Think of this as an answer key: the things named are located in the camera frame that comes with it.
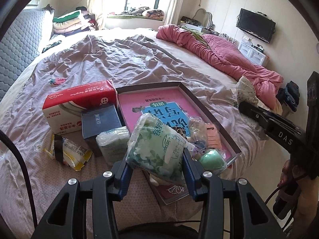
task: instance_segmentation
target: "television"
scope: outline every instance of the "television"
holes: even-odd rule
[[[263,14],[245,9],[240,10],[236,27],[267,43],[270,42],[276,31],[275,22],[266,18]]]

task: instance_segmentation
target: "pink quilt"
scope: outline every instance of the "pink quilt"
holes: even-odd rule
[[[256,96],[269,108],[275,108],[276,94],[283,82],[280,74],[254,65],[233,44],[218,36],[204,34],[202,37],[210,49],[195,39],[189,31],[173,24],[160,26],[156,35],[158,39],[186,48],[237,81],[243,75],[246,76],[253,84]]]

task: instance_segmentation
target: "red tissue package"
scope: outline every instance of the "red tissue package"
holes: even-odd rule
[[[82,111],[113,103],[117,92],[111,80],[88,83],[47,96],[43,114],[55,134],[66,134],[82,129]]]

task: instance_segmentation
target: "orange plastic-wrapped object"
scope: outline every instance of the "orange plastic-wrapped object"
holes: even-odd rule
[[[222,149],[221,136],[214,124],[206,123],[207,137],[208,137],[208,148]]]

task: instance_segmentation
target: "silver bolt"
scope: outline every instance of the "silver bolt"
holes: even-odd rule
[[[112,175],[113,175],[113,173],[110,172],[110,171],[107,171],[107,172],[103,173],[103,176],[104,176],[105,178],[111,177]]]
[[[68,184],[74,185],[76,182],[77,182],[77,179],[72,178],[72,179],[69,179]]]
[[[246,184],[247,184],[247,180],[244,179],[244,178],[240,178],[240,179],[238,180],[238,183],[241,184],[241,185],[246,185]]]
[[[204,172],[203,175],[204,175],[204,177],[206,177],[206,178],[210,178],[210,177],[213,176],[213,174],[212,174],[211,172]]]

